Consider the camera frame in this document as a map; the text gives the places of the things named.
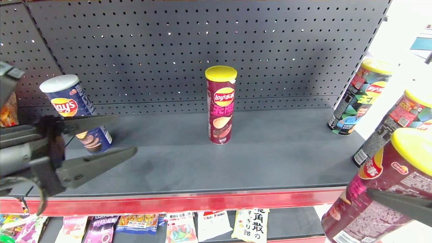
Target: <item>qr code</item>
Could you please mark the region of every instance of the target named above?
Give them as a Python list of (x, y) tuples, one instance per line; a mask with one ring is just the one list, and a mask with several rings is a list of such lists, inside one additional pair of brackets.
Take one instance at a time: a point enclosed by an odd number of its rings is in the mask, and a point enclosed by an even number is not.
[(403, 127), (406, 127), (410, 123), (410, 121), (403, 116), (397, 122)]
[(365, 237), (362, 239), (362, 243), (374, 243), (377, 239), (371, 237)]
[(362, 86), (363, 84), (361, 83), (361, 82), (357, 82), (356, 83), (356, 89), (360, 89), (360, 87)]

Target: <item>lower shelf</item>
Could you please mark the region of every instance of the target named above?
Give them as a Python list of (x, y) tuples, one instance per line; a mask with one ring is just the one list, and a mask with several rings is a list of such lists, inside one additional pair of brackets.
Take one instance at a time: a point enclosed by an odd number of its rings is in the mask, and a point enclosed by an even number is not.
[[(50, 199), (47, 216), (286, 208), (333, 203), (358, 169), (363, 139), (334, 134), (332, 109), (235, 112), (232, 139), (208, 139), (206, 113), (120, 116), (106, 127), (113, 148), (137, 154)], [(88, 155), (76, 138), (66, 158)], [(38, 191), (26, 201), (38, 206)], [(0, 206), (12, 201), (0, 200)], [(6, 209), (7, 213), (17, 213)]]
[[(235, 211), (229, 211), (228, 217), (231, 227), (234, 227)], [(40, 243), (54, 243), (58, 232), (63, 224), (62, 217), (54, 217), (48, 223)], [(271, 209), (268, 220), (268, 241), (291, 242), (291, 243), (323, 243), (324, 233), (313, 207), (304, 208), (278, 208)], [(231, 239), (231, 233), (215, 237), (205, 242), (228, 243), (242, 242), (238, 239)], [(166, 226), (159, 226), (156, 235), (134, 235), (126, 233), (115, 233), (112, 243), (164, 243)]]

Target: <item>blue lay's can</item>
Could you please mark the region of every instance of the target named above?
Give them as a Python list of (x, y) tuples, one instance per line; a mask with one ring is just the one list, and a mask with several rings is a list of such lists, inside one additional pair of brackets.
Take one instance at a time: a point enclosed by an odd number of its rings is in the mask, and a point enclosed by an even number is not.
[[(46, 94), (57, 112), (64, 116), (93, 115), (95, 107), (85, 94), (76, 75), (61, 75), (48, 79), (39, 88)], [(76, 135), (89, 153), (101, 153), (111, 148), (112, 138), (105, 126)]]

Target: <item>maroon lay's can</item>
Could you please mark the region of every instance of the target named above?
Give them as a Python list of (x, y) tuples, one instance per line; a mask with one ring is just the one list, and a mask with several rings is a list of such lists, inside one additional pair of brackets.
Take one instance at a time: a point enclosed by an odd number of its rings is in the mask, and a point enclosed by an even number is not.
[[(85, 94), (76, 75), (61, 75), (48, 79), (39, 86), (57, 112), (64, 116), (93, 115), (95, 107)], [(112, 138), (105, 126), (77, 134), (89, 153), (105, 152), (112, 145)]]
[(228, 66), (206, 70), (209, 138), (215, 144), (226, 144), (231, 139), (236, 77), (237, 71)]
[(321, 223), (333, 243), (375, 243), (412, 219), (367, 196), (367, 188), (432, 198), (432, 136), (415, 128), (397, 129), (367, 160), (324, 214)]

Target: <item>yellow lid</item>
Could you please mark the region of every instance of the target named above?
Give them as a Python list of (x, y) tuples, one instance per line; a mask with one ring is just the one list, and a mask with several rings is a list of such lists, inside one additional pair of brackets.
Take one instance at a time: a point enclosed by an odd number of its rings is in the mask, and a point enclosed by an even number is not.
[(391, 136), (391, 143), (410, 164), (432, 176), (432, 136), (415, 128), (399, 128)]
[(395, 66), (390, 63), (373, 59), (373, 58), (368, 58), (364, 60), (361, 66), (369, 71), (376, 72), (379, 74), (392, 74), (394, 73), (394, 68), (395, 68)]
[(206, 78), (214, 82), (229, 82), (237, 77), (237, 71), (228, 66), (213, 66), (206, 70)]
[(432, 91), (425, 87), (411, 87), (404, 91), (406, 97), (414, 102), (432, 108)]

